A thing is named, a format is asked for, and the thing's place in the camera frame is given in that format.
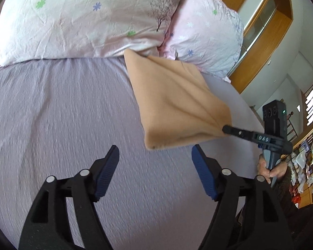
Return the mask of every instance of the blue gripper pad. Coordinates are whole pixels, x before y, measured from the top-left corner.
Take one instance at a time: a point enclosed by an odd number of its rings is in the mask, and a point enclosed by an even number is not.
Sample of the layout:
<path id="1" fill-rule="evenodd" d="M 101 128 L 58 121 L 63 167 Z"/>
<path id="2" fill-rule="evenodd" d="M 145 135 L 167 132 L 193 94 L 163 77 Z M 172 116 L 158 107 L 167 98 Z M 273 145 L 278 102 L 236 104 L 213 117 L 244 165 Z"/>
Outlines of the blue gripper pad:
<path id="1" fill-rule="evenodd" d="M 212 173 L 206 165 L 203 155 L 201 155 L 196 146 L 194 146 L 191 150 L 191 158 L 193 160 L 199 178 L 201 179 L 206 194 L 208 196 L 211 196 L 211 198 L 215 200 L 218 196 L 215 179 L 213 178 Z"/>
<path id="2" fill-rule="evenodd" d="M 119 162 L 119 149 L 118 147 L 116 147 L 109 155 L 107 162 L 105 163 L 104 167 L 102 168 L 102 171 L 100 172 L 96 179 L 96 190 L 94 196 L 97 198 L 97 200 L 105 196 L 118 162 Z"/>

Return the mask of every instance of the window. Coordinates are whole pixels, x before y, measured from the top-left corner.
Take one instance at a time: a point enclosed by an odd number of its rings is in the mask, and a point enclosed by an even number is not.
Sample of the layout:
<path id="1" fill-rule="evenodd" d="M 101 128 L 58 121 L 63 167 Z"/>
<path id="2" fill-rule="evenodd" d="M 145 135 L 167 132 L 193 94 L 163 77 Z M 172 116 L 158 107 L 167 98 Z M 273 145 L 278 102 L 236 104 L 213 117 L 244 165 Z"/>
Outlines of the window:
<path id="1" fill-rule="evenodd" d="M 313 86 L 306 92 L 307 126 L 313 122 Z"/>

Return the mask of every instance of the pink floral pillowcase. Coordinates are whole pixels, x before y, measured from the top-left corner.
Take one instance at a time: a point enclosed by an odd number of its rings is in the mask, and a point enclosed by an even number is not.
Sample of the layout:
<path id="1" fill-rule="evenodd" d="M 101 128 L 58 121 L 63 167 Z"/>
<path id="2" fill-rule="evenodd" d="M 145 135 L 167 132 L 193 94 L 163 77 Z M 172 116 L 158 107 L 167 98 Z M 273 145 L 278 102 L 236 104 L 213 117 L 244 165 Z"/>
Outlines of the pink floral pillowcase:
<path id="1" fill-rule="evenodd" d="M 227 74 L 239 59 L 243 28 L 238 13 L 221 0 L 180 0 L 159 54 L 229 81 Z"/>

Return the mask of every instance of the beige cloth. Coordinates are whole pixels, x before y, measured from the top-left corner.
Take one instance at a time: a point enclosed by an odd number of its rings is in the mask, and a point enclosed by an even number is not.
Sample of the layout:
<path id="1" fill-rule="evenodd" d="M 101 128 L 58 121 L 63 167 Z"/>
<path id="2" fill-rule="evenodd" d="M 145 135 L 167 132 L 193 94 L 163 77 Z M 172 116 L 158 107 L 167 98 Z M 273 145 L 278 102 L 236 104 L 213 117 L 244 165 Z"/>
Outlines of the beige cloth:
<path id="1" fill-rule="evenodd" d="M 196 144 L 223 137 L 228 106 L 213 95 L 195 65 L 124 52 L 148 149 Z"/>

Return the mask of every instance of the hand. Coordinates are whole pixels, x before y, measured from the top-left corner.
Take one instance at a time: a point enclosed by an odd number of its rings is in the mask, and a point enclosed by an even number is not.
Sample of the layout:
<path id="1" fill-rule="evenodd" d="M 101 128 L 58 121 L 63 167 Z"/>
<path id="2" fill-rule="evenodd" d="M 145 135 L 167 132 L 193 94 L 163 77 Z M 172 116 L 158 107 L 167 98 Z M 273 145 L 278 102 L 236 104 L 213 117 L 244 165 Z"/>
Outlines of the hand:
<path id="1" fill-rule="evenodd" d="M 266 163 L 265 159 L 263 158 L 263 155 L 261 154 L 259 157 L 259 163 L 257 165 L 257 171 L 258 171 L 257 174 L 265 177 L 265 179 L 267 180 L 267 182 L 269 184 L 271 183 L 270 178 L 277 177 L 277 179 L 280 180 L 281 178 L 284 177 L 286 170 L 287 170 L 287 163 L 286 162 L 280 162 L 271 171 L 269 169 L 267 169 L 266 166 L 267 166 L 267 163 Z"/>

